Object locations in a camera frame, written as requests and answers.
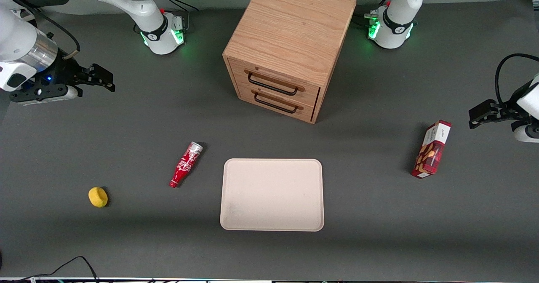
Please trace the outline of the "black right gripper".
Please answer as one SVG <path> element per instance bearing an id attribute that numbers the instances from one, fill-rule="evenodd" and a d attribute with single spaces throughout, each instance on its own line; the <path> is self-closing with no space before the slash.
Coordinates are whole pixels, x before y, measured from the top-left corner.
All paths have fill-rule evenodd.
<path id="1" fill-rule="evenodd" d="M 74 58 L 57 57 L 47 69 L 42 71 L 42 86 L 90 85 L 100 86 L 110 92 L 115 92 L 113 74 L 98 64 L 82 67 Z"/>

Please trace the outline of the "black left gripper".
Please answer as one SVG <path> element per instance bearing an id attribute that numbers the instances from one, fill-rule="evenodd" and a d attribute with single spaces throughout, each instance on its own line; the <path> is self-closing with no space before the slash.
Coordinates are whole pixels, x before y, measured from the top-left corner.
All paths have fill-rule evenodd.
<path id="1" fill-rule="evenodd" d="M 499 123 L 505 120 L 530 120 L 532 117 L 532 85 L 525 83 L 519 87 L 510 99 L 499 105 L 493 99 L 487 99 L 469 110 L 470 130 L 487 123 Z"/>

